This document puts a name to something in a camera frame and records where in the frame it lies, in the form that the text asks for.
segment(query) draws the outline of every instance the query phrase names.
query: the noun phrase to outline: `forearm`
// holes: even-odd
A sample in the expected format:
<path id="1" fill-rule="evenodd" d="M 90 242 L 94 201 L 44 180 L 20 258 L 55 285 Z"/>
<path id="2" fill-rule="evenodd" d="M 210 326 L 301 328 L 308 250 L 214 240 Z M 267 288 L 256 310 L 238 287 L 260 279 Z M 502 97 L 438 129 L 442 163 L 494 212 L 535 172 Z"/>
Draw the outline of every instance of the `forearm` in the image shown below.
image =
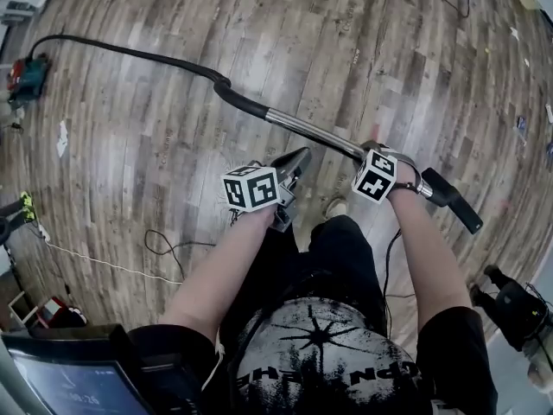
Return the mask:
<path id="1" fill-rule="evenodd" d="M 244 214 L 194 268 L 171 300 L 161 323 L 194 329 L 215 341 L 268 227 L 266 214 Z"/>
<path id="2" fill-rule="evenodd" d="M 418 308 L 419 330 L 434 315 L 471 307 L 457 260 L 418 196 L 399 189 L 390 195 L 401 227 Z"/>

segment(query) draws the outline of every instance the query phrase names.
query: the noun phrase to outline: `screen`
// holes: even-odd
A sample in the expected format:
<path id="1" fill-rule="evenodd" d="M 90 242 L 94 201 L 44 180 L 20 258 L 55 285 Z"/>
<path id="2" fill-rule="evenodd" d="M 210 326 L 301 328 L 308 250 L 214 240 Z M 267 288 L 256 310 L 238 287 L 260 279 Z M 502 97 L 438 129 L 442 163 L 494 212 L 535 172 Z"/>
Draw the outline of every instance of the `screen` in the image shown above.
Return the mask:
<path id="1" fill-rule="evenodd" d="M 148 415 L 117 366 L 67 365 L 14 357 L 17 369 L 55 415 Z"/>

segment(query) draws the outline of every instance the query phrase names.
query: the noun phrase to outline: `black shirt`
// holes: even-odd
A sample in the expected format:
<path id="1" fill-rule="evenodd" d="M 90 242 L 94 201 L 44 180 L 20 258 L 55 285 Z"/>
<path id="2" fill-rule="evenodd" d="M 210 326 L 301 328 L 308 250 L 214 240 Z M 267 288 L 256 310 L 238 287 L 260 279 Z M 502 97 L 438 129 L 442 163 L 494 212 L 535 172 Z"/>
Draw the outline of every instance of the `black shirt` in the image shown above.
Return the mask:
<path id="1" fill-rule="evenodd" d="M 256 321 L 240 336 L 247 343 L 230 367 L 239 413 L 433 413 L 432 406 L 495 413 L 482 323 L 469 308 L 444 310 L 427 322 L 416 361 L 370 331 L 355 308 L 326 298 L 289 300 Z M 215 364 L 213 344 L 191 329 L 157 325 L 130 335 L 142 355 L 178 350 L 191 383 L 203 383 Z M 209 394 L 227 399 L 228 382 L 215 380 Z M 200 386 L 190 392 L 209 413 Z"/>

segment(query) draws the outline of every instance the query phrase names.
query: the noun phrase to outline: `black shorts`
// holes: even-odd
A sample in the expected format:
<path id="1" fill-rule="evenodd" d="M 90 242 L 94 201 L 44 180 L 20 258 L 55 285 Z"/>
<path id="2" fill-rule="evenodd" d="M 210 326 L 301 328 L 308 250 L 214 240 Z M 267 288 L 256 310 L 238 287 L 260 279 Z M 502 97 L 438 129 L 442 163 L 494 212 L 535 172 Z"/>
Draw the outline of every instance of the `black shorts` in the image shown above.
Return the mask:
<path id="1" fill-rule="evenodd" d="M 308 252 L 299 253 L 292 227 L 268 229 L 250 271 L 221 324 L 228 354 L 256 311 L 295 297 L 325 297 L 358 309 L 367 327 L 386 335 L 385 301 L 372 249 L 358 224 L 340 215 L 311 233 Z"/>

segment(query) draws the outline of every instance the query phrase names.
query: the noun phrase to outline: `wooden floor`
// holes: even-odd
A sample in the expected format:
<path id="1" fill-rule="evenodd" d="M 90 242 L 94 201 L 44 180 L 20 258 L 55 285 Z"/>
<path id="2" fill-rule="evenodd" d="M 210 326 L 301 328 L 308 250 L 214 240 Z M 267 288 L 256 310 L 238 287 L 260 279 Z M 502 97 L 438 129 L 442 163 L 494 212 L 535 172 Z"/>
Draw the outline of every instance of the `wooden floor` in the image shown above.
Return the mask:
<path id="1" fill-rule="evenodd" d="M 465 0 L 451 1 L 467 10 Z M 216 68 L 252 99 L 358 143 L 377 138 L 422 169 L 433 166 L 485 223 L 471 236 L 450 212 L 431 209 L 467 281 L 487 263 L 529 280 L 549 245 L 551 30 L 518 0 L 473 0 L 468 19 L 442 0 L 51 0 L 40 18 L 13 30 L 3 62 L 60 32 Z M 39 50 L 53 66 L 24 134 L 4 134 L 0 199 L 29 189 L 52 242 L 66 249 L 181 281 L 207 249 L 178 250 L 180 271 L 170 255 L 145 250 L 146 229 L 174 243 L 216 242 L 229 223 L 219 175 L 305 143 L 225 105 L 210 82 L 190 73 L 70 42 Z M 525 147 L 513 130 L 518 115 L 528 121 Z M 59 158 L 61 121 L 68 146 Z M 302 247 L 325 202 L 347 193 L 353 175 L 349 160 L 311 145 L 295 223 Z M 395 217 L 388 204 L 348 198 L 383 279 Z M 176 291 L 48 248 L 29 229 L 10 246 L 37 300 L 68 299 L 67 283 L 94 323 L 154 322 Z M 412 292 L 401 242 L 389 292 Z M 415 301 L 389 301 L 393 337 L 412 351 Z"/>

